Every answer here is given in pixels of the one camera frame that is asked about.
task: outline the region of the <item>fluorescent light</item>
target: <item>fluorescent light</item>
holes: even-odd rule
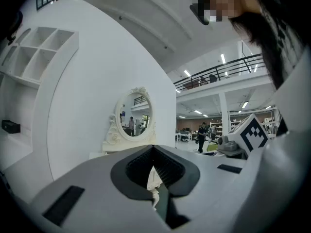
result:
[[[248,102],[245,102],[242,106],[242,109],[244,109],[247,106]]]
[[[220,56],[221,56],[221,58],[223,60],[223,64],[225,64],[225,56],[224,56],[224,54],[222,53]]]
[[[187,70],[184,70],[184,72],[188,75],[188,77],[191,77],[190,73],[188,73]]]

